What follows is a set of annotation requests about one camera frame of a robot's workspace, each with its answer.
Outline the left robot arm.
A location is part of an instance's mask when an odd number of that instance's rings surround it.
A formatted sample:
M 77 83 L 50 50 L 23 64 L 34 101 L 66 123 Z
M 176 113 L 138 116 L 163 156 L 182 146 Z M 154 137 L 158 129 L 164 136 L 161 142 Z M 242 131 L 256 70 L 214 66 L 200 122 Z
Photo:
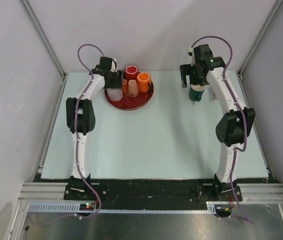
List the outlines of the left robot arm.
M 66 125 L 73 138 L 73 167 L 66 192 L 88 199 L 94 191 L 90 183 L 91 171 L 85 160 L 88 138 L 96 126 L 93 100 L 103 89 L 121 89 L 122 71 L 117 60 L 102 56 L 89 73 L 88 81 L 75 96 L 66 100 Z

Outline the lilac ribbed mug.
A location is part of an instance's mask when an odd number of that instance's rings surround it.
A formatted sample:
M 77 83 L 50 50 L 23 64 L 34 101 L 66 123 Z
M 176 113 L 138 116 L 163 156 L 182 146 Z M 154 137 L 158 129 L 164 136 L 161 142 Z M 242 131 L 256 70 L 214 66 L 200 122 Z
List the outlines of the lilac ribbed mug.
M 123 91 L 121 88 L 107 88 L 106 92 L 108 98 L 113 102 L 120 101 L 123 98 Z

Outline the dark green mug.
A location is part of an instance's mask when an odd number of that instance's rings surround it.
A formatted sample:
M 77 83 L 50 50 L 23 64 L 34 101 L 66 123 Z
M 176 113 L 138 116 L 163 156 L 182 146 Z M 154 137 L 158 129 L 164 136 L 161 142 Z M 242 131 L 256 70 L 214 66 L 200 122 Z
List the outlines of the dark green mug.
M 201 85 L 191 85 L 189 87 L 188 96 L 191 101 L 200 102 L 206 87 Z

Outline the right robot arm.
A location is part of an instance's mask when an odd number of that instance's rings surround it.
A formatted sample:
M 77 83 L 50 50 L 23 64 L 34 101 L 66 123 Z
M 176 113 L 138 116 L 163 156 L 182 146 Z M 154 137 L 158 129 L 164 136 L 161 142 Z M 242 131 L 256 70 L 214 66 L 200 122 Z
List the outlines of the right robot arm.
M 201 94 L 205 86 L 212 87 L 219 101 L 222 118 L 215 128 L 221 144 L 219 165 L 212 185 L 199 185 L 199 199 L 223 201 L 236 194 L 236 167 L 239 152 L 247 148 L 256 112 L 240 99 L 230 82 L 227 65 L 222 57 L 215 57 L 209 45 L 191 47 L 188 51 L 191 63 L 179 67 L 182 87 Z

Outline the tall pink mug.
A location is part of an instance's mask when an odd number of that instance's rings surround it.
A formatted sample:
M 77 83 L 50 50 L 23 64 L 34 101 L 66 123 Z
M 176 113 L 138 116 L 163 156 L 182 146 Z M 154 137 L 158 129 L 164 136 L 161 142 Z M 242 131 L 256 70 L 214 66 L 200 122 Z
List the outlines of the tall pink mug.
M 214 97 L 216 100 L 218 99 L 217 94 L 216 94 L 215 91 L 213 92 L 213 97 Z

